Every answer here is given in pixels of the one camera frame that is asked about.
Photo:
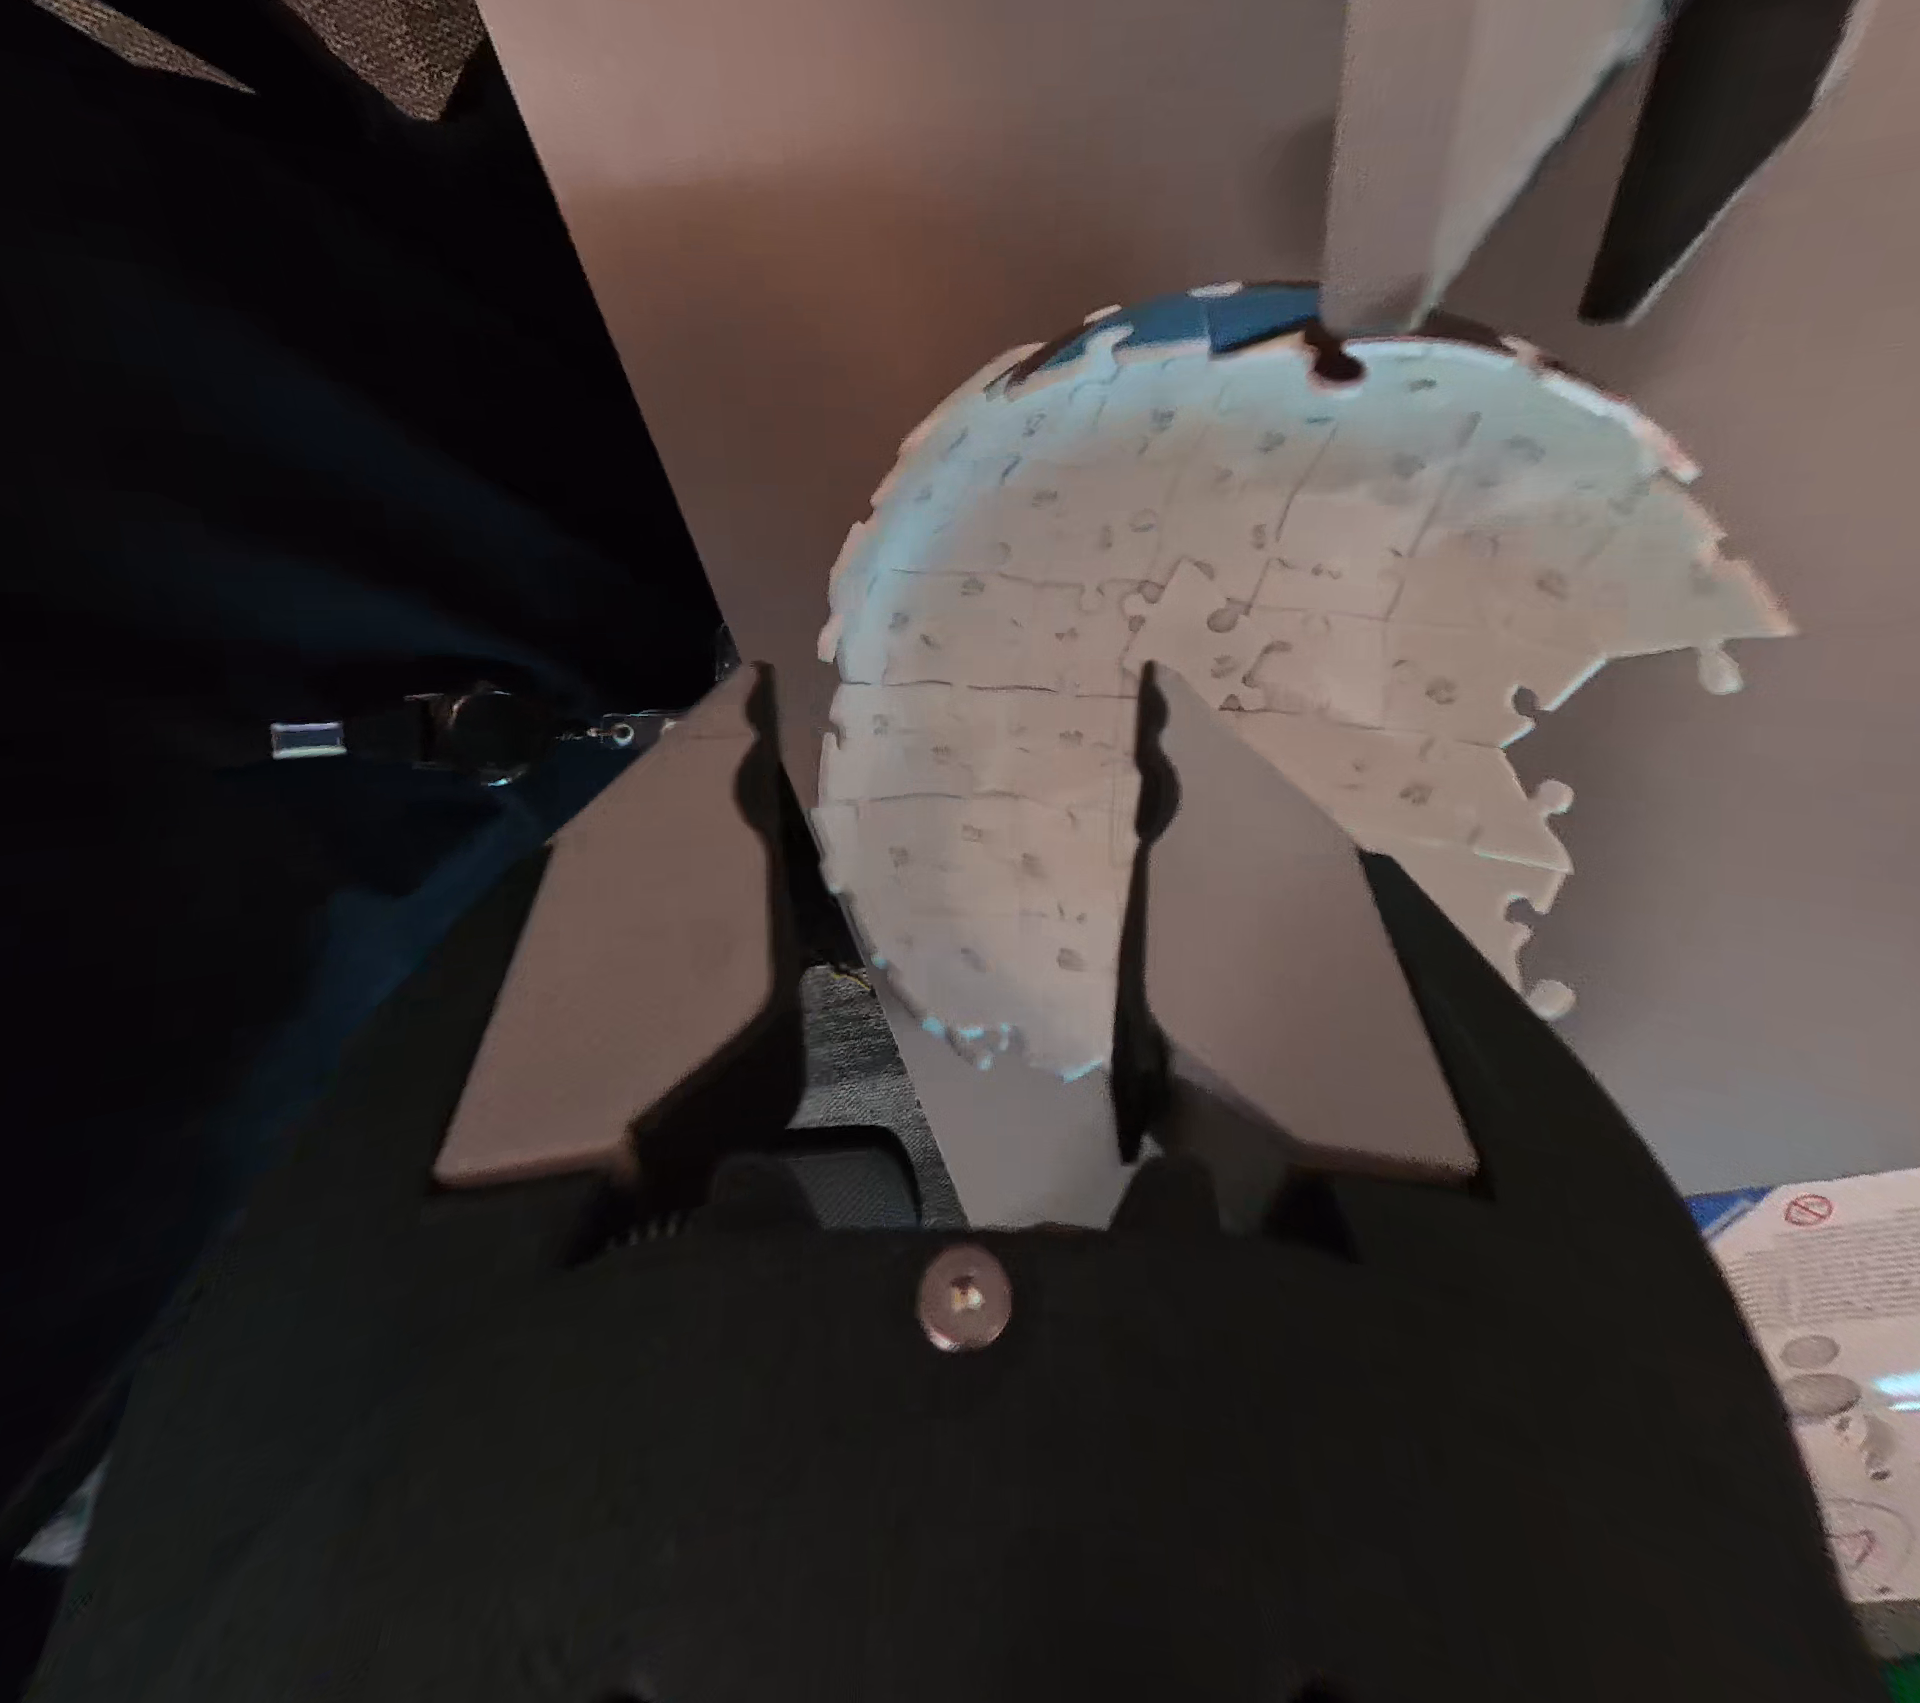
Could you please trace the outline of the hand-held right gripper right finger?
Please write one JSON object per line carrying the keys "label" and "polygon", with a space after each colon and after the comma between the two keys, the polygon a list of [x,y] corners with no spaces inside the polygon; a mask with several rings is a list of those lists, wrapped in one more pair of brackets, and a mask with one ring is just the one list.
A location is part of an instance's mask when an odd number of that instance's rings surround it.
{"label": "hand-held right gripper right finger", "polygon": [[1219,1173],[1476,1173],[1353,835],[1164,661],[1143,667],[1135,761],[1120,1159],[1157,1145]]}

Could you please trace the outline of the badge reel clip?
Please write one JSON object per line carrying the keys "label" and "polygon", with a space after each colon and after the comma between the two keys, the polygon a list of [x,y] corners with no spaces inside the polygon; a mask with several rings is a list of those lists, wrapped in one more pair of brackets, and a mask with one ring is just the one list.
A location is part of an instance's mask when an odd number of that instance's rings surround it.
{"label": "badge reel clip", "polygon": [[641,755],[689,713],[690,707],[566,713],[550,699],[478,679],[349,715],[275,721],[266,737],[275,761],[352,757],[502,787],[565,745]]}

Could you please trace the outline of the blue white puzzle ball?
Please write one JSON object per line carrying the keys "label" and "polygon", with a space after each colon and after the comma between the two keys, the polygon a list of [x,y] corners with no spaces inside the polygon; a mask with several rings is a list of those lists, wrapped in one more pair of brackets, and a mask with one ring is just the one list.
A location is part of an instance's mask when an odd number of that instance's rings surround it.
{"label": "blue white puzzle ball", "polygon": [[1508,745],[1607,663],[1795,623],[1699,467],[1523,339],[1316,345],[1309,289],[1110,311],[901,445],[829,581],[829,887],[974,1067],[1103,1071],[1135,867],[1140,669],[1169,663],[1545,1017],[1510,919],[1572,873]]}

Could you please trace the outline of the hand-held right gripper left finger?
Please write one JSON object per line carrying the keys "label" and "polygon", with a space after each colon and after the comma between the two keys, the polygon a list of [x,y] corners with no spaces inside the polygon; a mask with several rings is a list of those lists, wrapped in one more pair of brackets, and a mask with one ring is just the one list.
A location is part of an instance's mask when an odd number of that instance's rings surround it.
{"label": "hand-held right gripper left finger", "polygon": [[801,1099],[774,673],[745,663],[550,839],[434,1179],[694,1183]]}

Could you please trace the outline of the white instruction leaflet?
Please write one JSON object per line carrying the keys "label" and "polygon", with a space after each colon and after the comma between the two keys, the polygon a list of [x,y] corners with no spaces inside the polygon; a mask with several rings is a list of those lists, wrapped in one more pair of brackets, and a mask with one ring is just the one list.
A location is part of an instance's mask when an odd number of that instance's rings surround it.
{"label": "white instruction leaflet", "polygon": [[1918,1598],[1918,1173],[1688,1197],[1788,1410],[1836,1570]]}

